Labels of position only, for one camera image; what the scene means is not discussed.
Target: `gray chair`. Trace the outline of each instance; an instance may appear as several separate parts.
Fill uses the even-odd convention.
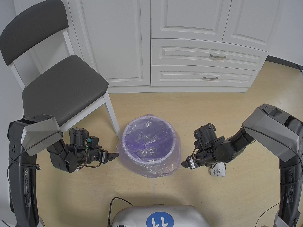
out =
[[[55,116],[65,132],[92,111],[105,104],[116,135],[120,128],[108,95],[108,82],[77,55],[68,33],[68,21],[61,0],[47,0],[15,17],[0,36],[0,51],[23,89],[24,116]],[[63,33],[70,56],[45,71],[28,86],[18,74],[14,60],[53,35]]]

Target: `printed symbol on paper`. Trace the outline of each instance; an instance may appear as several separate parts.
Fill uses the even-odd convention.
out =
[[[174,219],[165,212],[156,212],[151,214],[146,220],[147,227],[173,227]]]

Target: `floor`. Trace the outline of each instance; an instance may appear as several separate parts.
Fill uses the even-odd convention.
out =
[[[302,90],[299,70],[265,62],[247,93],[128,93],[110,94],[110,98],[122,130],[148,113],[170,122],[181,138],[185,160],[193,151],[194,130],[213,123],[217,136],[227,138],[263,103],[303,119]],[[76,126],[99,137],[104,149],[115,151],[119,139],[104,106]],[[68,132],[64,140],[69,142]],[[106,227],[109,203],[115,196],[135,206],[193,205],[214,227],[253,227],[265,210],[279,202],[278,158],[258,142],[226,165],[226,177],[210,176],[206,167],[180,167],[172,176],[148,179],[126,169],[119,159],[70,174],[55,169],[46,150],[38,154],[37,163],[42,168],[37,171],[38,207],[46,227]],[[116,200],[112,216],[125,207]],[[277,210],[278,206],[264,214],[258,226],[272,226]],[[299,210],[303,211],[303,201]]]

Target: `chair leg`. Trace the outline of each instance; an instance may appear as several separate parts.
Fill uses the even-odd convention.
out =
[[[113,109],[113,106],[112,106],[112,102],[111,102],[111,100],[109,98],[109,95],[108,95],[108,91],[106,91],[106,93],[103,95],[103,98],[104,98],[104,101],[105,101],[106,110],[109,114],[112,125],[114,127],[115,132],[116,132],[116,135],[118,136],[118,138],[120,138],[121,131],[120,131],[120,128],[119,128],[119,125],[118,125],[118,121],[116,119],[116,115],[115,115],[115,112],[114,112],[114,109]]]

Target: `drawer handle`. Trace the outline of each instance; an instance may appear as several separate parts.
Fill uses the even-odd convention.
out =
[[[207,78],[207,77],[203,77],[203,79],[208,79],[208,80],[216,80],[216,79],[218,79],[218,77],[215,77],[215,78]]]
[[[216,56],[216,55],[210,54],[210,57],[218,58],[218,59],[225,59],[225,58],[226,58],[226,55],[225,55],[225,56]]]

